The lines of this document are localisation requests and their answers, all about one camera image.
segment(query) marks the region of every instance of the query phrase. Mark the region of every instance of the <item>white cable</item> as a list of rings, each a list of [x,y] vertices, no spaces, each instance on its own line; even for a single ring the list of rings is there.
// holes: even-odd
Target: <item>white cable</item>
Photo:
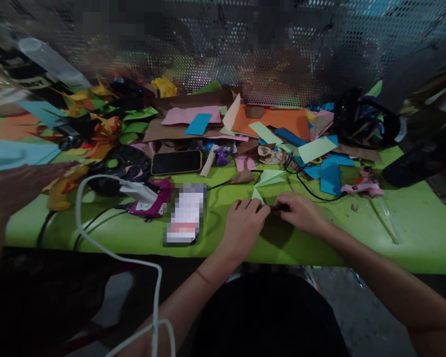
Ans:
[[[115,180],[119,181],[121,184],[128,183],[128,181],[122,180],[120,178],[117,178],[117,177],[111,176],[111,175],[94,175],[94,176],[89,176],[88,178],[85,178],[84,180],[82,180],[82,182],[79,185],[78,192],[76,194],[76,209],[75,209],[76,226],[77,226],[80,234],[86,240],[88,240],[92,245],[94,245],[96,248],[102,250],[104,253],[106,253],[107,255],[111,256],[114,259],[117,259],[117,260],[120,260],[120,261],[126,262],[126,263],[135,263],[135,264],[147,265],[147,266],[156,268],[157,272],[158,272],[157,283],[156,283],[156,286],[155,286],[155,293],[154,293],[154,309],[153,309],[154,312],[153,312],[152,324],[149,325],[149,326],[146,326],[144,329],[142,329],[139,332],[137,332],[136,334],[130,336],[127,340],[125,340],[124,342],[119,344],[116,348],[114,348],[111,352],[109,352],[107,354],[107,356],[114,356],[116,353],[118,353],[124,347],[126,347],[131,342],[135,341],[137,338],[139,338],[140,336],[144,335],[145,333],[150,331],[152,327],[154,327],[154,333],[152,335],[152,357],[157,357],[157,348],[158,348],[158,341],[159,341],[158,325],[163,323],[168,328],[168,336],[170,337],[171,356],[175,357],[175,353],[176,353],[176,351],[175,351],[175,335],[173,333],[172,325],[166,319],[159,321],[159,316],[158,316],[158,314],[159,314],[160,283],[162,281],[162,268],[161,268],[161,266],[158,265],[158,264],[149,263],[149,262],[146,262],[146,261],[143,261],[143,260],[123,258],[123,257],[121,257],[121,256],[119,256],[117,254],[114,254],[113,252],[111,252],[107,248],[105,248],[102,245],[100,245],[99,243],[97,243],[90,236],[88,236],[87,233],[83,229],[83,224],[81,222],[81,200],[82,200],[82,196],[83,196],[83,190],[84,190],[84,187],[85,187],[85,185],[87,184],[87,182],[89,180],[96,179],[96,178],[108,178],[108,179],[112,178],[112,179],[115,179]]]

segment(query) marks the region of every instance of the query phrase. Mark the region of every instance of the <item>person's right hand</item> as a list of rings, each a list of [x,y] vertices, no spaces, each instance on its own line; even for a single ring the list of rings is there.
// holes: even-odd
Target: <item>person's right hand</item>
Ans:
[[[321,237],[332,226],[310,198],[300,193],[281,193],[276,198],[274,208],[275,216],[313,236]]]

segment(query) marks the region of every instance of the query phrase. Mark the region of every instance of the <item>hand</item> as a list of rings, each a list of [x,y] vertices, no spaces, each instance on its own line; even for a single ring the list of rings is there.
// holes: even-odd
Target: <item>hand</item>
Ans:
[[[8,219],[38,197],[50,182],[76,164],[77,162],[24,165],[0,171],[0,217]]]
[[[264,220],[270,212],[269,206],[261,207],[261,201],[257,198],[234,201],[217,253],[234,258],[238,264],[242,263],[258,240]]]
[[[281,193],[276,198],[274,208],[274,215],[316,237],[323,236],[332,226],[318,207],[308,197],[299,193]]]

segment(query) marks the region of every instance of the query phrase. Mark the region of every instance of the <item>perforated metal panel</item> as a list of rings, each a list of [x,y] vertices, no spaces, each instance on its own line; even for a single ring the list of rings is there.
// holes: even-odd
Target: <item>perforated metal panel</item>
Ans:
[[[306,106],[446,39],[446,0],[2,0],[0,20],[91,80],[165,75],[186,93],[217,78],[249,103]]]

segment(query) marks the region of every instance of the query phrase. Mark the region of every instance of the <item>table surface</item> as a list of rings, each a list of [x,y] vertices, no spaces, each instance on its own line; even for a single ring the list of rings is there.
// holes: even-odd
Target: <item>table surface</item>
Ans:
[[[377,164],[377,172],[398,158],[402,152],[391,148],[381,153],[384,165]],[[55,162],[74,159],[59,155]],[[277,165],[257,164],[258,169],[278,169]],[[358,178],[358,168],[343,167],[342,184],[352,183]],[[212,167],[207,178],[199,174],[174,175],[174,182],[206,182],[208,187],[225,182],[236,174],[234,160],[226,167]],[[257,180],[260,173],[254,173]],[[265,202],[272,205],[282,191],[307,194],[295,175],[286,175],[286,182],[259,188]],[[226,222],[226,215],[236,199],[251,197],[254,182],[218,187],[208,192],[207,209],[203,231],[198,242],[187,248],[163,247],[163,221],[145,223],[142,218],[124,211],[109,210],[88,230],[91,237],[116,253],[158,254],[174,257],[206,257],[220,242]],[[309,186],[317,195],[333,198],[320,193],[319,180]],[[446,207],[432,192],[426,182],[412,187],[396,189],[382,181],[385,189],[384,200],[393,217],[400,244],[394,244],[375,214],[370,202],[358,196],[347,196],[335,202],[319,202],[318,205],[335,224],[345,229],[375,251],[387,256],[405,269],[414,273],[446,274]],[[74,202],[75,192],[70,194]],[[10,220],[6,232],[6,244],[10,246],[35,247],[38,232],[45,219],[47,196],[40,195],[30,205],[16,213]],[[83,199],[82,220],[91,221],[107,207],[120,203],[122,199],[97,196],[87,191]],[[351,205],[358,206],[358,213]],[[378,199],[375,207],[383,219],[385,214]],[[74,209],[54,215],[43,240],[45,248],[71,250],[78,236],[74,220]],[[98,250],[83,240],[79,251]],[[327,244],[305,233],[295,230],[285,222],[269,217],[261,237],[248,256],[249,262],[272,264],[302,264],[318,266],[345,266],[342,258]]]

